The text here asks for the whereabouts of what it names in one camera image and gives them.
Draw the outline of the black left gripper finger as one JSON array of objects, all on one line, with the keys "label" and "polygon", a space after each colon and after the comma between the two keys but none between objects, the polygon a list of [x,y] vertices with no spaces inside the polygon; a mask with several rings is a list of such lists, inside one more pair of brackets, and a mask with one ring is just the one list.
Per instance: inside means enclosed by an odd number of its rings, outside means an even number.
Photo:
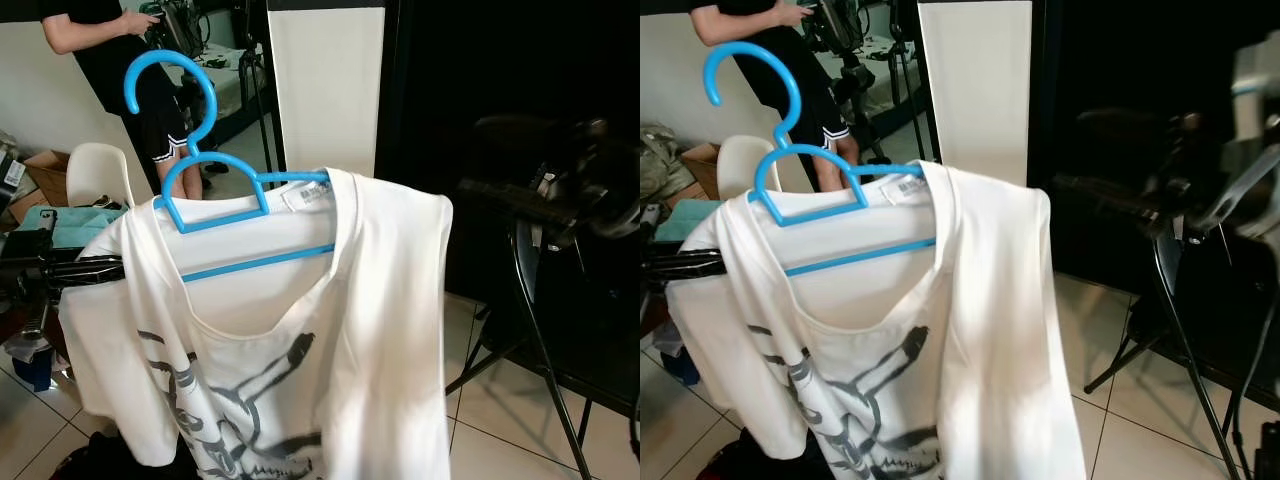
[{"label": "black left gripper finger", "polygon": [[52,288],[97,285],[125,278],[120,256],[104,255],[52,262]]},{"label": "black left gripper finger", "polygon": [[666,288],[671,282],[718,276],[727,273],[718,250],[690,250],[659,253],[645,260],[645,287]]}]

